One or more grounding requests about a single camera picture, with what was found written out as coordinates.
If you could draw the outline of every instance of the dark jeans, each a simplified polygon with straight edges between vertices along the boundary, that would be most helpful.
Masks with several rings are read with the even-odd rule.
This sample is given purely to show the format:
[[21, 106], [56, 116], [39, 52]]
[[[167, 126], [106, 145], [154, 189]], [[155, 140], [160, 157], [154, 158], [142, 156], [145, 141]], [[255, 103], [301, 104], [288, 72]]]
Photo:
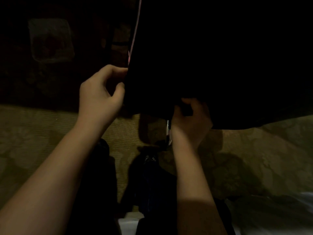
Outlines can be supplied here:
[[[143, 158], [139, 164], [132, 202], [145, 218], [139, 221], [136, 235], [177, 234], [176, 177], [162, 169], [155, 157]], [[234, 234], [227, 206], [215, 202], [228, 233]], [[100, 140], [83, 173], [66, 234], [119, 234], [114, 220], [117, 209], [114, 159], [107, 143]]]

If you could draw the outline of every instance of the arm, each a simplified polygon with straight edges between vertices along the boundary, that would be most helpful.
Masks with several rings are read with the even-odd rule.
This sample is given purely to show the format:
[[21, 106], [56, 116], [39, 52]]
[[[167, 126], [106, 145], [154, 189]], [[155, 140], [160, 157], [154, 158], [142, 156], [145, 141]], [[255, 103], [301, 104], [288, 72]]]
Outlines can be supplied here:
[[197, 148], [213, 126], [209, 110], [196, 99], [193, 116], [184, 117], [175, 107], [171, 133], [177, 169], [178, 234], [227, 234], [206, 181]]
[[84, 163], [123, 103], [123, 83], [110, 96], [106, 80], [126, 72], [107, 65], [81, 85], [76, 125], [0, 211], [0, 234], [65, 231]]

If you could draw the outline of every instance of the forearm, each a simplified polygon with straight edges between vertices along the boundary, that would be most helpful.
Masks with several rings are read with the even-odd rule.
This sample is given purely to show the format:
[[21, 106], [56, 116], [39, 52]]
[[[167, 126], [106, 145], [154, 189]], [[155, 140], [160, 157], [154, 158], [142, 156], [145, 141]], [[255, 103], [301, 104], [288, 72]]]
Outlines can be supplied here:
[[59, 234], [98, 134], [74, 127], [0, 212], [0, 234]]
[[196, 151], [188, 140], [173, 144], [173, 151], [179, 234], [226, 234]]

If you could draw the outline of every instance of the hand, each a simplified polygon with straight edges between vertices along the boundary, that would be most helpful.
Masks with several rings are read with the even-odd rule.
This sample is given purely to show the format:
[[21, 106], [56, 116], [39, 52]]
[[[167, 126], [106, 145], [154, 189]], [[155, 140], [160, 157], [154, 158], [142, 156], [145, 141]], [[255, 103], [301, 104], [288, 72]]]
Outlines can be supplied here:
[[209, 109], [205, 103], [199, 102], [196, 98], [182, 98], [185, 104], [190, 104], [193, 110], [192, 116], [183, 116], [179, 106], [175, 106], [174, 115], [171, 121], [171, 135], [173, 147], [180, 147], [190, 143], [196, 150], [203, 138], [212, 128]]
[[120, 111], [125, 94], [124, 83], [120, 82], [111, 96], [106, 81], [111, 77], [122, 81], [126, 73], [127, 68], [107, 65], [81, 84], [77, 125], [97, 130], [100, 136], [104, 133]]

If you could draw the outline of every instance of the beige floor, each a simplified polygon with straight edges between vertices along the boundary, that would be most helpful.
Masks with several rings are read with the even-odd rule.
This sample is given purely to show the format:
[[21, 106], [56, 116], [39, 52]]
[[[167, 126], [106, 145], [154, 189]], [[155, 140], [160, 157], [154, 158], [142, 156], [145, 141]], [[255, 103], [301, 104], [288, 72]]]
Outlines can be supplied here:
[[[76, 113], [0, 105], [0, 207], [71, 129], [76, 117]], [[118, 199], [127, 186], [128, 166], [148, 145], [140, 140], [140, 121], [139, 115], [117, 118], [103, 136], [115, 158]], [[142, 122], [147, 123], [150, 143], [163, 139], [164, 120]], [[213, 195], [313, 191], [312, 135], [313, 116], [247, 130], [212, 130], [199, 154]], [[175, 173], [171, 149], [159, 157], [162, 167]]]

